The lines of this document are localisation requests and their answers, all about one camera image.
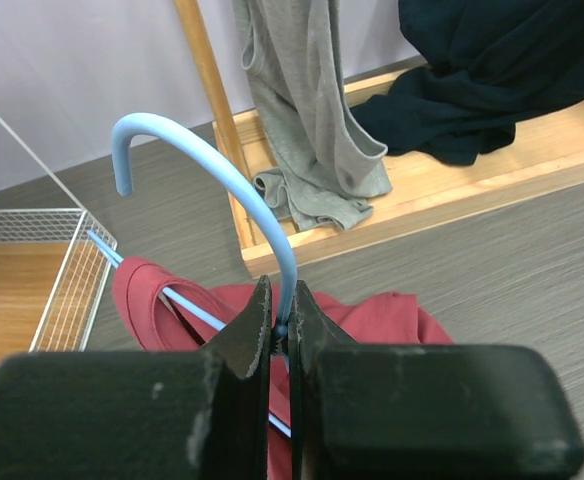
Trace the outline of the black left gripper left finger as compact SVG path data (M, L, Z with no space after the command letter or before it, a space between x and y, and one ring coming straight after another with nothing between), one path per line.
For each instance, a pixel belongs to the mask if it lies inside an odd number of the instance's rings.
M272 287L191 352L0 361L0 479L263 479Z

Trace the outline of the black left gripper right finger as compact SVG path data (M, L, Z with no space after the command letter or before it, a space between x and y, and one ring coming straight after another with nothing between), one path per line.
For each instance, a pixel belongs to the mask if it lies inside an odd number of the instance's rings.
M516 345L354 341L299 282L288 324L296 479L571 479L584 437Z

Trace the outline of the light blue hanger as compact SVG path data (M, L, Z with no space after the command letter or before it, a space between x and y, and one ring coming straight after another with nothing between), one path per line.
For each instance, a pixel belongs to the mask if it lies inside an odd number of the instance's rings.
M256 221L275 254L282 275L280 300L272 329L274 344L281 348L287 342L298 268L287 236L270 208L244 175L219 151L188 128L152 113L128 114L113 127L112 165L116 190L120 195L129 196L134 191L130 144L137 135L156 137L188 155L218 180Z

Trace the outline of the grey tank top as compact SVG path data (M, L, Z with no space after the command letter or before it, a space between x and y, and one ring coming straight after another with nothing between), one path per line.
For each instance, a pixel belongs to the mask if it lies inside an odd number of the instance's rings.
M354 119L344 93L335 1L236 1L241 63L274 158L253 184L301 231L348 230L389 193L384 144Z

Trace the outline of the navy tank top red trim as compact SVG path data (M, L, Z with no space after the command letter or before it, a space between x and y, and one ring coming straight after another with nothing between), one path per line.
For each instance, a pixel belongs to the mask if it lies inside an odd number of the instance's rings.
M584 100L584 1L401 1L398 16L426 62L352 109L391 155L471 166Z

